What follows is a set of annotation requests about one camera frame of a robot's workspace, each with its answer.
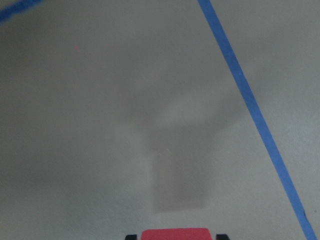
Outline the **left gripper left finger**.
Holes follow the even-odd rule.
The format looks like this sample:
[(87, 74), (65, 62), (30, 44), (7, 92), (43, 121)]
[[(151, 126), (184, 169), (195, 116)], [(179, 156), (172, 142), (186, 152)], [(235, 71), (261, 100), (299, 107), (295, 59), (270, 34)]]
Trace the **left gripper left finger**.
[(125, 240), (137, 240), (138, 236), (136, 234), (129, 234), (125, 236)]

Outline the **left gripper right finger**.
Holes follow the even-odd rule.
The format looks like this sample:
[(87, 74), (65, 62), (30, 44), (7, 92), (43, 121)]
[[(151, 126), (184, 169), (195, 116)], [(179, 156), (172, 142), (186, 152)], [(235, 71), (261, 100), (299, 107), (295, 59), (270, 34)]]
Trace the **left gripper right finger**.
[(227, 234), (217, 234), (215, 236), (216, 240), (230, 240), (229, 236)]

